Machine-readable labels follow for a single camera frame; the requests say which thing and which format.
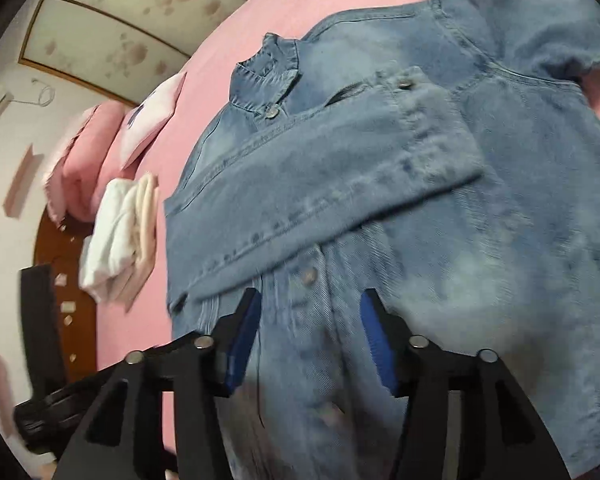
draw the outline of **wall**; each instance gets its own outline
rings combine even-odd
[[[18,52],[37,0],[28,0],[0,41],[0,83],[14,100],[38,100],[44,84],[55,89],[46,107],[10,102],[0,115],[0,355],[8,366],[14,402],[30,397],[29,377],[20,336],[18,271],[32,264],[34,240],[45,199],[40,186],[45,159],[53,152],[72,117],[104,100],[74,83],[17,65]],[[32,82],[37,79],[44,84]],[[8,218],[2,200],[27,146],[33,144],[36,163],[26,182],[30,189],[20,201],[18,218]],[[29,470],[38,459],[16,450]]]

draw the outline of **pink mattress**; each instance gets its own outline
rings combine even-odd
[[[266,32],[302,37],[315,23],[340,10],[395,6],[419,0],[249,0],[207,38],[183,67],[187,78],[174,116],[148,151],[138,176],[158,177],[160,196],[168,197],[198,137],[228,99],[234,66],[251,57]],[[600,117],[600,73],[586,81],[587,95]],[[128,314],[115,305],[98,309],[98,366],[106,367],[129,351],[170,341],[167,316],[164,212],[157,219],[157,258],[154,272]],[[164,441],[174,447],[173,405],[165,400]]]

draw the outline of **pink blanket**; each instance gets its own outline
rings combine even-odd
[[[138,175],[158,176],[160,202],[176,187],[180,172],[198,137],[228,99],[231,73],[251,57],[266,32],[286,38],[302,37],[315,23],[340,10],[395,6],[419,0],[248,0],[200,46],[184,66],[187,78],[174,116],[145,155]],[[587,95],[600,117],[600,73],[588,76]],[[192,236],[203,235],[192,233]],[[106,367],[134,349],[170,340],[166,313],[166,256],[164,212],[157,219],[155,269],[131,311],[101,306],[98,310],[98,366]],[[164,410],[164,441],[174,447],[173,405]]]

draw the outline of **denim fabric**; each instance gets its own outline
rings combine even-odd
[[[237,479],[388,476],[367,287],[445,349],[497,350],[573,476],[600,463],[594,0],[426,0],[267,34],[165,203],[173,335],[245,286],[263,313],[218,400]]]

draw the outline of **folded white clothes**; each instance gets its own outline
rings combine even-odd
[[[115,178],[107,184],[80,257],[80,288],[96,302],[131,308],[154,268],[157,199],[150,173],[138,181]]]

